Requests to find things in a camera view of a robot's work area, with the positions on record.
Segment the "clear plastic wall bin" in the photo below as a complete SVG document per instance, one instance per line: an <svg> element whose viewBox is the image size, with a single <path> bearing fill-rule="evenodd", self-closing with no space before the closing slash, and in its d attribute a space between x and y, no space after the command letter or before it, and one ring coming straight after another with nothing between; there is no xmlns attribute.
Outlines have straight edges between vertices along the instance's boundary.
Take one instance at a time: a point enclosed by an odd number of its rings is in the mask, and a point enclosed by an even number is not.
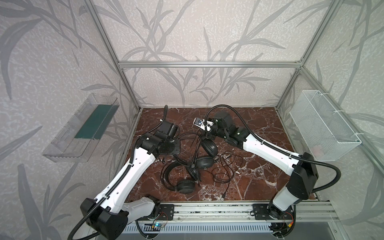
<svg viewBox="0 0 384 240"><path fill-rule="evenodd" d="M86 163L120 104L117 97L90 94L42 155L54 163Z"/></svg>

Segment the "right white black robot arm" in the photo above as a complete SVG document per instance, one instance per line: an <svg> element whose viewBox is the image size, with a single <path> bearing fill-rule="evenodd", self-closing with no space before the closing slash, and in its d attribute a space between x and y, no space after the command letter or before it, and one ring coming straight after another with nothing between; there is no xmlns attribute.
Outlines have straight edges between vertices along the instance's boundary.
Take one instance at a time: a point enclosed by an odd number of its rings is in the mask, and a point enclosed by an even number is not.
<svg viewBox="0 0 384 240"><path fill-rule="evenodd" d="M194 120L194 125L208 137L219 137L233 147L257 155L288 175L289 181L270 200L266 214L277 220L292 205L307 200L318 180L316 165L311 155L299 155L280 148L252 133L248 127L237 127L228 112L220 111L209 120Z"/></svg>

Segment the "black mounting plate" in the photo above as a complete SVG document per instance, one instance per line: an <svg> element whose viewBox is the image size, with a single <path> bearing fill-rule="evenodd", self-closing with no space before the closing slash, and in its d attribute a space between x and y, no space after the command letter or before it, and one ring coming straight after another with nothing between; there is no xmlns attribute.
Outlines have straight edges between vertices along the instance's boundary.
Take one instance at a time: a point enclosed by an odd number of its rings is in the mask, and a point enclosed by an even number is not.
<svg viewBox="0 0 384 240"><path fill-rule="evenodd" d="M175 213L175 205L173 204L159 204L155 205L152 213L148 216L150 220L164 220L172 221Z"/></svg>
<svg viewBox="0 0 384 240"><path fill-rule="evenodd" d="M293 205L289 206L285 211L278 209L272 204L253 204L252 208L252 216L256 220L293 220L295 216Z"/></svg>

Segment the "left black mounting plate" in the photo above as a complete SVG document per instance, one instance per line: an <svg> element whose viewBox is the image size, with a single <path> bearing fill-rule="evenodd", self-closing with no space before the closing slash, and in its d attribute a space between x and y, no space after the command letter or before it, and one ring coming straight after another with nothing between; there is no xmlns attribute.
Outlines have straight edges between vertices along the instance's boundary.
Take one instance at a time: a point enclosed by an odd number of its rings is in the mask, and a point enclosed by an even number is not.
<svg viewBox="0 0 384 240"><path fill-rule="evenodd" d="M175 213L175 205L173 204L159 204L155 205L152 213L148 216L150 220L164 220L172 221Z"/></svg>

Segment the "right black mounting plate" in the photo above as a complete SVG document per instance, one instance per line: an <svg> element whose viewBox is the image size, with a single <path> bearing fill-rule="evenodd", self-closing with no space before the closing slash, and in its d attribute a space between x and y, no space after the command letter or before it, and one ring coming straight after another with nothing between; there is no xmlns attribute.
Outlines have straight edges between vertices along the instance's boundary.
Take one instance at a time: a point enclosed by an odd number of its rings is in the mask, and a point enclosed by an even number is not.
<svg viewBox="0 0 384 240"><path fill-rule="evenodd" d="M293 220L295 216L293 205L289 206L285 211L278 209L272 204L253 204L252 208L252 216L256 220Z"/></svg>

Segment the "aluminium frame crossbar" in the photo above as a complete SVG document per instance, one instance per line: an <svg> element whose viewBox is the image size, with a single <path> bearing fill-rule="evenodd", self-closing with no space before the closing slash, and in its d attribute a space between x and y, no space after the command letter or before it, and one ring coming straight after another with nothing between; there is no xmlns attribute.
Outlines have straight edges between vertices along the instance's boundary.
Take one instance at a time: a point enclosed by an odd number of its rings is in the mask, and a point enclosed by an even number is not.
<svg viewBox="0 0 384 240"><path fill-rule="evenodd" d="M209 61L121 61L122 69L130 68L299 68L302 63L295 61L248 61L248 62L209 62Z"/></svg>

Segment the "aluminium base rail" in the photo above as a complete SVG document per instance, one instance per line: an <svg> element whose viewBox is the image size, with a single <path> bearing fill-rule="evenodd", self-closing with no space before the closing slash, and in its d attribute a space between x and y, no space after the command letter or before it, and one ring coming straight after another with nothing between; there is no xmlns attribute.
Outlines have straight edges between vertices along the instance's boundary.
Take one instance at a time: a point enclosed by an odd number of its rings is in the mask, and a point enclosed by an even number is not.
<svg viewBox="0 0 384 240"><path fill-rule="evenodd" d="M291 220L256 220L252 216L253 204L268 204L263 201L229 202L162 202L175 205L172 221L168 223L289 223ZM331 202L304 201L294 208L296 220L300 222L339 222L340 219Z"/></svg>

